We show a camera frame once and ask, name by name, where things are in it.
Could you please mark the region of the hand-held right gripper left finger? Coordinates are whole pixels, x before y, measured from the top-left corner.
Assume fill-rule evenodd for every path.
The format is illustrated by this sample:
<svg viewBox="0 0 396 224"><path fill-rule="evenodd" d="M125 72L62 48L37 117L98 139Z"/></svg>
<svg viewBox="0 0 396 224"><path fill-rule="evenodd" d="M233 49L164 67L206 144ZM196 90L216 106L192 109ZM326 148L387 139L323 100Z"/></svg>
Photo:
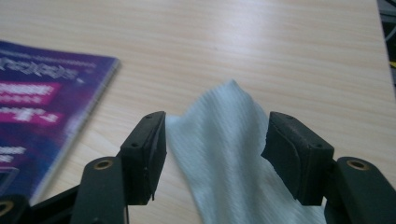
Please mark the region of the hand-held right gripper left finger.
<svg viewBox="0 0 396 224"><path fill-rule="evenodd" d="M153 200L166 158L164 111L144 116L120 147L126 202L147 205Z"/></svg>

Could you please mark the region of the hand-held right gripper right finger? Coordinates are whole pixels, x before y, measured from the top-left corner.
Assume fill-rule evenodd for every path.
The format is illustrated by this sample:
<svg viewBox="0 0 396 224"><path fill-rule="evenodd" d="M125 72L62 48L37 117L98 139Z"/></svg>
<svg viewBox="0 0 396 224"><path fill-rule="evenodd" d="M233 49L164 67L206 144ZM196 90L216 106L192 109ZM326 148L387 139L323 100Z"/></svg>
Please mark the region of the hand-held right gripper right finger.
<svg viewBox="0 0 396 224"><path fill-rule="evenodd" d="M302 205L321 205L334 148L293 116L271 112L262 157Z"/></svg>

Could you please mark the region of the light blue cleaning cloth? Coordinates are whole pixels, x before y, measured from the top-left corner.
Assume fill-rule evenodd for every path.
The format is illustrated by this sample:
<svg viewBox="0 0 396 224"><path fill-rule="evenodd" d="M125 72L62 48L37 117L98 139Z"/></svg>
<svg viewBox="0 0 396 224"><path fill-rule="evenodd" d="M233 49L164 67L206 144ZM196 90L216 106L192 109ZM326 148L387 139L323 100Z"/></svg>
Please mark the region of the light blue cleaning cloth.
<svg viewBox="0 0 396 224"><path fill-rule="evenodd" d="M260 105L233 80L166 118L167 144L204 224L326 224L323 208L294 200L261 157L267 127Z"/></svg>

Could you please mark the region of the dark blue illustrated magazine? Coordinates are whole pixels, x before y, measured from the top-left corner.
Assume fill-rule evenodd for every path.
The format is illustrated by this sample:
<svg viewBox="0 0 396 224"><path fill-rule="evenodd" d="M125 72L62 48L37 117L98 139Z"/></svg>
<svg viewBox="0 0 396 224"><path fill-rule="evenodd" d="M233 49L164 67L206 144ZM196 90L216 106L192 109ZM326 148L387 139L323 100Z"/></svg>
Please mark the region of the dark blue illustrated magazine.
<svg viewBox="0 0 396 224"><path fill-rule="evenodd" d="M119 64L0 40L0 197L40 198Z"/></svg>

